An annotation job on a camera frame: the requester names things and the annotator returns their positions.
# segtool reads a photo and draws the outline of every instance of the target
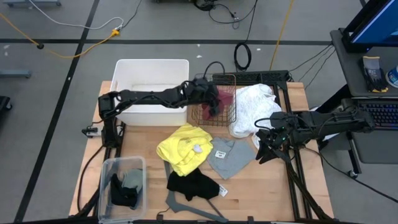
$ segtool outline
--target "yellow shirt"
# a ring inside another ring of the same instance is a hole
[[[179,176],[186,176],[205,161],[213,149],[212,139],[202,128],[184,124],[157,146],[156,153],[169,162]],[[202,152],[195,152],[195,145],[199,145]]]

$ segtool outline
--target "copper wire basket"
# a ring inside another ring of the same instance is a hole
[[[201,78],[203,74],[196,74],[195,78]],[[236,77],[232,74],[208,74],[205,76],[209,82],[217,85],[218,91],[223,91],[233,96],[230,105],[224,105],[224,110],[218,116],[205,119],[203,117],[202,105],[195,105],[192,108],[192,119],[199,125],[207,126],[229,126],[236,121]]]

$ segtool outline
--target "wooden tabletop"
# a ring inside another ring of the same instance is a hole
[[[101,86],[100,95],[107,93],[111,82],[104,81]],[[288,83],[289,98],[292,110],[308,110],[308,103],[302,83]],[[280,91],[281,105],[284,110],[285,103]],[[191,119],[188,107],[188,122],[196,125]],[[93,121],[99,121],[98,105],[95,109]],[[167,179],[165,176],[163,160],[156,154],[157,145],[168,138],[178,127],[137,127],[128,126],[124,133],[124,142],[121,156],[142,156],[147,162],[147,206],[148,211],[144,219],[156,219],[156,214],[168,208],[165,199],[168,193],[166,189]],[[213,137],[233,138],[229,135],[226,127],[202,126],[205,131]],[[85,154],[81,163],[81,170],[88,159],[101,146],[101,138],[87,140]],[[318,150],[315,141],[310,141],[307,147]],[[330,198],[326,186],[325,176],[321,160],[318,155],[305,150],[300,151],[302,164],[307,183],[307,189],[318,202],[319,206],[329,216],[333,216]],[[98,188],[104,151],[98,154],[88,166],[83,179],[81,189],[81,202],[84,204],[90,199]],[[223,185],[228,194],[226,197],[217,196],[211,201],[216,208],[230,221],[245,221],[248,216],[253,216],[255,221],[294,221],[292,202],[290,199],[289,185],[285,164],[281,159],[274,159],[259,165],[258,161],[250,162],[243,170],[228,180],[223,180],[205,161],[200,170],[212,178],[215,182]],[[76,214],[78,183],[73,196],[70,214]],[[191,202],[176,193],[176,199],[180,203],[215,213],[209,204],[202,198],[195,197]],[[300,214],[305,217],[302,199],[298,194]],[[190,212],[174,213],[169,210],[164,213],[165,220],[203,220],[204,218]]]

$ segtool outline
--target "monitor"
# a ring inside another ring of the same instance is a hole
[[[398,47],[398,0],[370,0],[343,31],[349,52]]]

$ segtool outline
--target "white crumpled shirt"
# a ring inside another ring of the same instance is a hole
[[[254,133],[252,140],[259,148],[259,138],[255,135],[259,128],[254,122],[269,118],[273,112],[282,109],[275,103],[276,96],[269,86],[257,84],[236,90],[236,121],[229,125],[229,133],[236,138],[245,138]],[[257,125],[272,128],[269,120],[260,121]]]

